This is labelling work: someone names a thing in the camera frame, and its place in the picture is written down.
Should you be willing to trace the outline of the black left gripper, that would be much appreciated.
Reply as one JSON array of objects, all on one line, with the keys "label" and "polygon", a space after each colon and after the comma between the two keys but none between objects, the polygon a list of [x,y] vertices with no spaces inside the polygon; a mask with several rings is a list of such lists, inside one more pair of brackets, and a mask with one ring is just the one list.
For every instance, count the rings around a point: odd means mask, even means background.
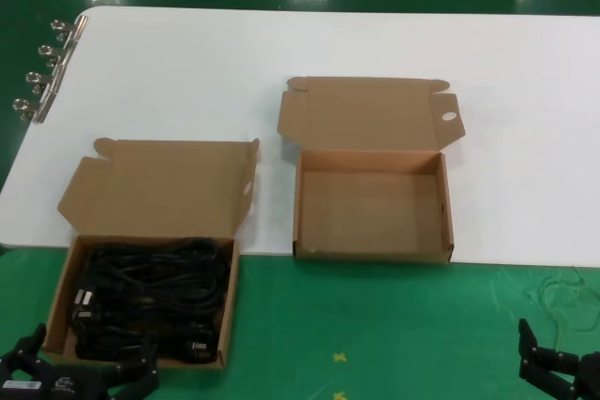
[{"label": "black left gripper", "polygon": [[157,347],[144,344],[125,363],[98,370],[42,364],[38,358],[47,328],[39,323],[1,356],[2,399],[143,400],[159,388]]}]

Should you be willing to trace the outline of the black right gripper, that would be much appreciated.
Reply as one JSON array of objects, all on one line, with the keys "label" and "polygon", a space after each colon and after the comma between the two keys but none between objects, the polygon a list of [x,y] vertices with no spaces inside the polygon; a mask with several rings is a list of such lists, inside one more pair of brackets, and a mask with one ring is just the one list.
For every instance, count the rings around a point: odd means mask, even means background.
[{"label": "black right gripper", "polygon": [[[599,400],[599,352],[583,355],[543,348],[526,319],[518,321],[519,376],[546,394],[571,394],[571,399]],[[573,382],[558,373],[574,377]]]}]

